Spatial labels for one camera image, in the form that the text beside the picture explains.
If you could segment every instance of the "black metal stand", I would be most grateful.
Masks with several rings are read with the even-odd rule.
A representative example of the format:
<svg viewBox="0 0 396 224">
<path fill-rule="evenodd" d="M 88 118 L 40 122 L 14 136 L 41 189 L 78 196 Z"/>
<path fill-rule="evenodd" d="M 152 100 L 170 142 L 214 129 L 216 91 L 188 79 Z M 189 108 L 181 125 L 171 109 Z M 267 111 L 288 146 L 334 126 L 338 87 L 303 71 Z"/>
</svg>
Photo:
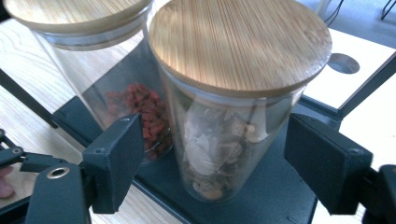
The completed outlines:
<svg viewBox="0 0 396 224">
<path fill-rule="evenodd" d="M 387 4 L 384 6 L 384 8 L 382 9 L 382 13 L 381 13 L 381 21 L 385 19 L 385 17 L 388 15 L 388 13 L 390 12 L 390 10 L 396 5 L 396 0 L 393 0 L 394 2 L 392 3 L 392 5 L 387 9 L 388 5 L 390 4 L 392 0 L 389 0 L 387 2 Z"/>
<path fill-rule="evenodd" d="M 0 209 L 1 223 L 91 223 L 119 210 L 144 157 L 142 119 L 114 122 L 83 152 L 80 165 L 24 152 L 0 129 L 0 168 L 20 162 L 21 172 L 39 173 L 30 198 Z"/>
</svg>

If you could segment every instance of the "wooden table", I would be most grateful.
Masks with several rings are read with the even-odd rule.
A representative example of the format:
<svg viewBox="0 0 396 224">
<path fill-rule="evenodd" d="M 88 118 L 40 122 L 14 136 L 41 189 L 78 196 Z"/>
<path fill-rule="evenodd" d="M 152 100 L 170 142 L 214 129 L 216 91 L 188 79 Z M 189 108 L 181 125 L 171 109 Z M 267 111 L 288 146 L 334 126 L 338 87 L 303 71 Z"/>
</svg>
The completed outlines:
<svg viewBox="0 0 396 224">
<path fill-rule="evenodd" d="M 166 1 L 158 2 L 156 8 Z M 30 31 L 14 20 L 0 23 L 0 68 L 50 113 L 75 96 Z M 341 133 L 375 153 L 375 167 L 383 163 L 396 163 L 395 85 L 396 77 L 393 77 L 346 117 L 341 127 Z M 7 136 L 26 151 L 50 154 L 75 163 L 81 161 L 81 147 L 73 141 L 66 141 L 65 133 L 52 129 L 2 87 L 0 87 L 0 128 L 6 130 Z M 12 197 L 0 200 L 0 207 L 16 202 L 32 192 L 35 175 L 20 173 L 18 165 L 15 166 L 16 169 L 7 180 L 14 186 L 16 192 Z M 93 223 L 179 223 L 175 217 L 134 186 L 131 186 L 117 214 L 112 216 L 92 214 L 92 221 Z M 323 207 L 319 206 L 314 223 L 324 222 L 359 223 L 355 217 L 330 217 Z"/>
</svg>

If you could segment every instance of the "black tray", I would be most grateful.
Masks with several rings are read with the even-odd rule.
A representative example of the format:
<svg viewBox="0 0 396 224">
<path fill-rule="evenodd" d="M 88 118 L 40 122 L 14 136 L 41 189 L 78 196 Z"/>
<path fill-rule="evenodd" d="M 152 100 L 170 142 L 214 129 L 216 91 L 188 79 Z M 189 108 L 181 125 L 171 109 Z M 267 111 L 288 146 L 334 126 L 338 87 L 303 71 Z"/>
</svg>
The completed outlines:
<svg viewBox="0 0 396 224">
<path fill-rule="evenodd" d="M 334 129 L 341 122 L 302 104 L 293 112 Z M 53 120 L 85 147 L 102 132 L 77 97 L 55 112 Z M 283 158 L 286 130 L 287 122 L 246 185 L 226 203 L 202 203 L 183 189 L 174 150 L 142 165 L 133 184 L 185 223 L 310 223 L 317 199 Z"/>
</svg>

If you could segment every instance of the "light wood surface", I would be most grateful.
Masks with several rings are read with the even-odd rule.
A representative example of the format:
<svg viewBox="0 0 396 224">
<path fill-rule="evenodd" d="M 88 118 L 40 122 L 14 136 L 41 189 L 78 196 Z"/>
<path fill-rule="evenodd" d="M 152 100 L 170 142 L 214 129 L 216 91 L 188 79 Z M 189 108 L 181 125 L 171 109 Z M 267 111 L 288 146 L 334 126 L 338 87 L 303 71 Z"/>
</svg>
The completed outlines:
<svg viewBox="0 0 396 224">
<path fill-rule="evenodd" d="M 2 22 L 0 39 L 1 69 L 50 113 L 75 95 L 56 65 L 25 26 L 15 20 Z"/>
<path fill-rule="evenodd" d="M 125 58 L 140 43 L 143 34 L 139 32 L 132 38 L 111 48 L 87 51 L 57 49 L 43 40 L 42 37 L 36 37 L 41 39 L 41 45 L 51 55 L 59 71 L 67 74 L 67 80 L 73 89 L 82 93 Z"/>
<path fill-rule="evenodd" d="M 298 89 L 332 49 L 324 22 L 292 0 L 174 0 L 154 17 L 149 43 L 181 81 L 241 98 Z"/>
<path fill-rule="evenodd" d="M 130 21 L 151 0 L 5 0 L 13 18 L 31 29 L 60 34 L 98 32 Z"/>
</svg>

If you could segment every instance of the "circular hole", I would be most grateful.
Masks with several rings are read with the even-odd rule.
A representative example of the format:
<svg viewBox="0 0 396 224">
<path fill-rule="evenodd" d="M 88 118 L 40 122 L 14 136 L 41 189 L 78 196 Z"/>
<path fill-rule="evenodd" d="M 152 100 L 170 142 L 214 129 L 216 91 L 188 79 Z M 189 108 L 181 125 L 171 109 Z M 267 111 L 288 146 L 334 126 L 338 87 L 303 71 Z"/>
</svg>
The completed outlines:
<svg viewBox="0 0 396 224">
<path fill-rule="evenodd" d="M 49 178 L 49 179 L 60 178 L 64 175 L 67 175 L 67 173 L 69 173 L 69 171 L 70 171 L 70 169 L 67 167 L 56 168 L 47 174 L 47 178 Z"/>
<path fill-rule="evenodd" d="M 330 60 L 327 63 L 327 65 L 330 66 L 333 70 L 343 73 L 343 74 L 355 74 L 359 72 L 361 69 L 361 66 L 359 63 L 342 53 L 334 53 L 332 56 L 330 56 Z"/>
<path fill-rule="evenodd" d="M 20 150 L 19 148 L 14 148 L 14 149 L 12 150 L 12 152 L 13 152 L 14 154 L 18 154 L 18 153 L 21 152 L 21 150 Z"/>
</svg>

